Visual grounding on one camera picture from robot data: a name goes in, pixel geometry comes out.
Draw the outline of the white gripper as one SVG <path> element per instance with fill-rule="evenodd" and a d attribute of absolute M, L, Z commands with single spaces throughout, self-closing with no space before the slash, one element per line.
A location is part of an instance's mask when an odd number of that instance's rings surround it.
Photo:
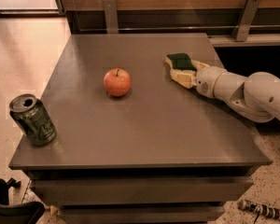
<path fill-rule="evenodd" d="M 172 69 L 170 71 L 171 79 L 187 89 L 197 86 L 196 90 L 200 95 L 215 99 L 216 83 L 220 76 L 226 72 L 226 69 L 216 66 L 209 67 L 209 64 L 196 60 L 192 60 L 191 62 L 198 71 L 197 75 L 192 70 Z"/>

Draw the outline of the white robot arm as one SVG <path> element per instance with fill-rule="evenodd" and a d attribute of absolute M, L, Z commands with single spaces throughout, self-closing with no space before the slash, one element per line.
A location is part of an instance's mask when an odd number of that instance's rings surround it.
<path fill-rule="evenodd" d="M 210 99 L 223 101 L 241 116 L 263 123 L 273 118 L 280 120 L 280 78 L 266 72 L 249 77 L 228 72 L 224 68 L 192 61 L 186 70 L 167 57 L 171 79 L 181 86 L 196 91 Z"/>

